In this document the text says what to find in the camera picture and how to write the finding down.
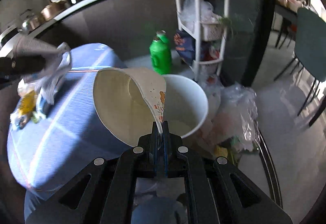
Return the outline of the clear plastic wrapper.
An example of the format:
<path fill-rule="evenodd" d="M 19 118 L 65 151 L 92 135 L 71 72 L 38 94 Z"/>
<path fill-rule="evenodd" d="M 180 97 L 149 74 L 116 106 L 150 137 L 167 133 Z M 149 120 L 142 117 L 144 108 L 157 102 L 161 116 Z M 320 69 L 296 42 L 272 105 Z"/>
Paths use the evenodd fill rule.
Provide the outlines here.
<path fill-rule="evenodd" d="M 50 64 L 38 74 L 34 90 L 50 105 L 54 104 L 56 86 L 72 68 L 71 49 L 66 42 L 61 43 L 56 53 L 50 56 Z"/>

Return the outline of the floral paper cup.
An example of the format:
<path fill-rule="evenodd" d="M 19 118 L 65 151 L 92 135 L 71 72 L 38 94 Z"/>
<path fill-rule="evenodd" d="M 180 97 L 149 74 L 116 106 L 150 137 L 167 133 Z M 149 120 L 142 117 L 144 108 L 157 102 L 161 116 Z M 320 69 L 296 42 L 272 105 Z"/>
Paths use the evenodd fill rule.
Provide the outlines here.
<path fill-rule="evenodd" d="M 93 101 L 104 126 L 135 147 L 152 127 L 163 133 L 166 81 L 148 68 L 104 68 L 93 83 Z"/>

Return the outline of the white trash bin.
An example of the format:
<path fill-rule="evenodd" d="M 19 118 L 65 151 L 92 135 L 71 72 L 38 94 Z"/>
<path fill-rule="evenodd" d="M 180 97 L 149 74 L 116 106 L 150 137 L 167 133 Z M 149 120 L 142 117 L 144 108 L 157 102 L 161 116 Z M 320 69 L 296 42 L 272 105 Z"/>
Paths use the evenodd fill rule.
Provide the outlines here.
<path fill-rule="evenodd" d="M 208 98 L 193 80 L 182 75 L 166 74 L 164 120 L 170 133 L 181 138 L 195 134 L 208 117 Z"/>

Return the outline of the yellow snack wrapper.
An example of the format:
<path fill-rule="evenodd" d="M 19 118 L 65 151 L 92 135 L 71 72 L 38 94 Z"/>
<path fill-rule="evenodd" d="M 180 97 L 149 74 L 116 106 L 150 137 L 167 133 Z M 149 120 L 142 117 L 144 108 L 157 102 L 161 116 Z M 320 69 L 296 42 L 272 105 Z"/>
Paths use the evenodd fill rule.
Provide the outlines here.
<path fill-rule="evenodd" d="M 18 113 L 22 116 L 32 112 L 36 106 L 36 100 L 37 94 L 35 90 L 31 90 L 25 94 L 18 105 Z"/>

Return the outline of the steel kettle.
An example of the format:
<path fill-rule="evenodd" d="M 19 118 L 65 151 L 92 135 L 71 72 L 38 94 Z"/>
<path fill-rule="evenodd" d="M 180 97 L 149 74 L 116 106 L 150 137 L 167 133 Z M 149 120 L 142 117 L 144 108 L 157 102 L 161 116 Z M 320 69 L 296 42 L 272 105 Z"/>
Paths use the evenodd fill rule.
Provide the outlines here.
<path fill-rule="evenodd" d="M 42 22 L 38 15 L 32 13 L 26 17 L 22 23 L 22 31 L 24 33 L 30 33 L 41 26 Z"/>

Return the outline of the clear plastic bag on floor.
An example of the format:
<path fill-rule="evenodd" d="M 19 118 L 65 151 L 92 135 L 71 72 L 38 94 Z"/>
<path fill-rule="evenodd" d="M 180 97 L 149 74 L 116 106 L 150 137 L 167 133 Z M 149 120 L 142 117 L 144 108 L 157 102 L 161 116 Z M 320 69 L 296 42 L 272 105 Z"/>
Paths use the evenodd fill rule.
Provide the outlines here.
<path fill-rule="evenodd" d="M 209 112 L 206 130 L 200 144 L 214 154 L 217 146 L 240 153 L 253 152 L 259 141 L 256 93 L 252 88 L 235 83 L 224 87 L 220 82 L 206 85 Z"/>

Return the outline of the blue plaid tablecloth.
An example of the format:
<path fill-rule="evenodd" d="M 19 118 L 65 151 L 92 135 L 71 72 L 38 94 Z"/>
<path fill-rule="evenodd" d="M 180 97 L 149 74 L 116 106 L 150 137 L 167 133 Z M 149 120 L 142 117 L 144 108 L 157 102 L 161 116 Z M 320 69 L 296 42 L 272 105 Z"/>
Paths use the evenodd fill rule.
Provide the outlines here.
<path fill-rule="evenodd" d="M 72 71 L 65 75 L 46 117 L 8 132 L 9 167 L 26 190 L 24 217 L 95 158 L 113 159 L 128 149 L 101 123 L 93 103 L 97 71 L 124 68 L 124 63 L 102 43 L 74 48 L 71 56 Z"/>

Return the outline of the green thermos front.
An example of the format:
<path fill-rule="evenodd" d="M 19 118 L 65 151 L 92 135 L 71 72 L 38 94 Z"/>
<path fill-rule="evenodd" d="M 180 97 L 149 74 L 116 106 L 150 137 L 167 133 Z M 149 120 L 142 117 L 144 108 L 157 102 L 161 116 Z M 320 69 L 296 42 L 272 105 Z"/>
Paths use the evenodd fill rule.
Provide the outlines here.
<path fill-rule="evenodd" d="M 154 71 L 161 75 L 170 74 L 172 58 L 170 48 L 158 36 L 155 36 L 149 47 L 151 64 Z"/>

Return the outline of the green thermos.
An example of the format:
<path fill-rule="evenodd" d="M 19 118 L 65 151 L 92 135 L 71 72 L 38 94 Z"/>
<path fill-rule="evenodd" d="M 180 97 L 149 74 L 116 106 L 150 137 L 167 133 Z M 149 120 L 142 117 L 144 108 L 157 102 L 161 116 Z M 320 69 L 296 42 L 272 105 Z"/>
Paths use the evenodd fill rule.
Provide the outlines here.
<path fill-rule="evenodd" d="M 172 58 L 170 48 L 158 36 L 155 36 L 149 47 L 151 64 L 154 71 L 161 75 L 170 74 Z"/>
<path fill-rule="evenodd" d="M 168 37 L 167 37 L 167 34 L 166 34 L 166 32 L 165 32 L 164 30 L 157 31 L 157 32 L 156 32 L 156 36 L 157 36 L 159 39 L 161 39 L 161 41 L 162 41 L 163 43 L 165 43 L 166 45 L 169 45 L 169 44 L 170 44 L 170 41 L 169 41 L 169 39 L 168 39 Z"/>

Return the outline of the dark blue snack bag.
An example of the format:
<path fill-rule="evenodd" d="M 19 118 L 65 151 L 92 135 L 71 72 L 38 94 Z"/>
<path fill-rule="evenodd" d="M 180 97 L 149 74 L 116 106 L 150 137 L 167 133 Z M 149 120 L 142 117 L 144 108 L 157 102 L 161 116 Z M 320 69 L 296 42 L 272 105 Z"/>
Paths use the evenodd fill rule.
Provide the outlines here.
<path fill-rule="evenodd" d="M 185 31 L 177 30 L 174 35 L 175 50 L 181 59 L 189 66 L 195 60 L 195 39 Z"/>

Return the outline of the green thermos rear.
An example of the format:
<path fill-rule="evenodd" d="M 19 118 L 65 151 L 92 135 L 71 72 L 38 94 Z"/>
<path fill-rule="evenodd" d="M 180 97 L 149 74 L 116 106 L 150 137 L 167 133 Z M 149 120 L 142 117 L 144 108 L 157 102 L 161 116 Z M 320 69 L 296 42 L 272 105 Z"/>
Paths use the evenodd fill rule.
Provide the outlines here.
<path fill-rule="evenodd" d="M 167 34 L 166 34 L 166 32 L 165 32 L 164 30 L 157 31 L 157 32 L 156 32 L 156 36 L 157 36 L 159 39 L 161 39 L 161 41 L 162 41 L 163 43 L 165 43 L 166 45 L 169 45 L 169 44 L 170 44 L 170 41 L 169 41 L 169 39 L 168 39 L 168 37 L 167 37 Z"/>

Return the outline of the white storage rack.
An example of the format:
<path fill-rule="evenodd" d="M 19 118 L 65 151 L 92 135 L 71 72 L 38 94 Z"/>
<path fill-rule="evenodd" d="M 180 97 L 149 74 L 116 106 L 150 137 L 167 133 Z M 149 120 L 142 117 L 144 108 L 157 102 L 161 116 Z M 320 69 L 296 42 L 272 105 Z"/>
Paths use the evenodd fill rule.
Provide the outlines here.
<path fill-rule="evenodd" d="M 178 29 L 185 31 L 195 40 L 195 58 L 191 69 L 195 80 L 198 80 L 202 67 L 213 65 L 220 74 L 224 60 L 228 29 L 230 0 L 175 0 Z M 202 43 L 218 43 L 218 57 L 204 60 Z"/>

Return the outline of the teal dining chair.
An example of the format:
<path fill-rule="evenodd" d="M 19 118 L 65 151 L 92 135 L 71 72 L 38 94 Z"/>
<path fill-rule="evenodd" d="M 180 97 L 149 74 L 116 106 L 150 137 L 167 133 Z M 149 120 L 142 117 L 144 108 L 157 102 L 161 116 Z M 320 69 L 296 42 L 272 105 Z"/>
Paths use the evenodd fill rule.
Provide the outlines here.
<path fill-rule="evenodd" d="M 313 77 L 313 83 L 297 116 L 313 101 L 319 85 L 325 82 L 325 21 L 316 13 L 305 8 L 297 11 L 297 32 L 294 57 L 274 78 L 280 76 L 297 60 Z"/>

